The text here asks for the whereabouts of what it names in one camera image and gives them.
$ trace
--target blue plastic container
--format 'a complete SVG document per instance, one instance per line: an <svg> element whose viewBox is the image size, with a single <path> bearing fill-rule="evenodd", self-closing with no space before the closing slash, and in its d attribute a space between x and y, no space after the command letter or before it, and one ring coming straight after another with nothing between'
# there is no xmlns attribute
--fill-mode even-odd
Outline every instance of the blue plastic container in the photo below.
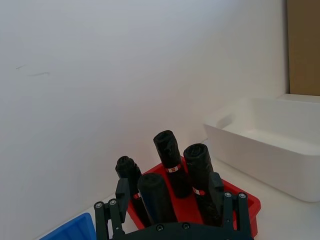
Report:
<svg viewBox="0 0 320 240"><path fill-rule="evenodd" d="M97 240L96 231L89 213L68 221L40 240Z"/></svg>

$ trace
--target white plastic bin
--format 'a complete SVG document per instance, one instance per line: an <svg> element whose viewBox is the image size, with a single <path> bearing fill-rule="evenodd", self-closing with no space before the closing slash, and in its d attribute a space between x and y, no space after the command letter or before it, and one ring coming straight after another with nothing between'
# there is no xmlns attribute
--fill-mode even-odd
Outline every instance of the white plastic bin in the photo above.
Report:
<svg viewBox="0 0 320 240"><path fill-rule="evenodd" d="M320 201L320 104L250 98L207 118L215 158L307 202Z"/></svg>

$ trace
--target black cylinder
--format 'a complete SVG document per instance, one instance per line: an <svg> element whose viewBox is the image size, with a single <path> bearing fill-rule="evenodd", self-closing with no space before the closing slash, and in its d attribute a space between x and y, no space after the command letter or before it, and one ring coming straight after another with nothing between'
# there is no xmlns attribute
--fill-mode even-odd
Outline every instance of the black cylinder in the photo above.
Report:
<svg viewBox="0 0 320 240"><path fill-rule="evenodd" d="M144 174L140 177L137 186L152 224L177 222L169 191L162 175Z"/></svg>
<svg viewBox="0 0 320 240"><path fill-rule="evenodd" d="M116 162L115 170L120 179L128 179L133 208L143 225L150 226L151 223L137 187L142 175L138 165L128 156L122 156Z"/></svg>
<svg viewBox="0 0 320 240"><path fill-rule="evenodd" d="M197 143L183 152L196 203L206 225L220 226L221 217L209 193L209 174L214 171L206 145Z"/></svg>
<svg viewBox="0 0 320 240"><path fill-rule="evenodd" d="M172 131L160 132L153 142L165 168L166 175L177 198L185 198L191 193L191 186L181 161L178 143Z"/></svg>

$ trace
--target cardboard box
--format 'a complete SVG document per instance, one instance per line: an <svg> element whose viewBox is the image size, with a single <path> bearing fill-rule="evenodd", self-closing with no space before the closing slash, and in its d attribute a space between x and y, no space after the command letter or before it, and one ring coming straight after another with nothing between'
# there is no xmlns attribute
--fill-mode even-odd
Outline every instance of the cardboard box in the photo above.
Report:
<svg viewBox="0 0 320 240"><path fill-rule="evenodd" d="M320 0L287 0L290 93L320 96Z"/></svg>

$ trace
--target red plastic tray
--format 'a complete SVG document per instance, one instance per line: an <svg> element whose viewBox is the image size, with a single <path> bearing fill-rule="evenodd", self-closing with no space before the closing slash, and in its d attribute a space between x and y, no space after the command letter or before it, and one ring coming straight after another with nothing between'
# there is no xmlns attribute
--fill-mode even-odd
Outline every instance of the red plastic tray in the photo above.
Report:
<svg viewBox="0 0 320 240"><path fill-rule="evenodd" d="M182 160L183 160L184 168L187 169L183 158L182 158ZM179 222L203 224L200 213L198 211L198 206L197 206L196 198L195 198L194 194L190 194L190 196L188 196L186 198L176 198L173 193L173 190L171 188L171 185L169 183L169 180L166 176L166 171L161 163L158 164L157 166L151 168L146 173L157 173L157 174L161 174L164 177L166 185L168 186L168 189L169 189L174 212L175 212L175 215L176 215ZM256 216L261 209L261 204L260 204L259 199L256 198L255 196L252 196L251 194L247 193L246 191L243 191L240 188L232 185L231 183L229 183L225 180L222 180L222 181L224 184L224 191L225 192L231 192L233 194L238 194L238 193L242 192L242 193L247 194L250 225L251 225L251 234L252 234L252 237L255 237L258 234ZM129 206L128 206L127 211L129 213L130 217L132 218L133 222L135 223L136 227L138 229L144 229L145 226L142 224L139 217L137 216L131 202L129 202ZM234 227L234 229L236 229L237 221L236 221L235 215L233 216L233 219L234 219L233 227Z"/></svg>

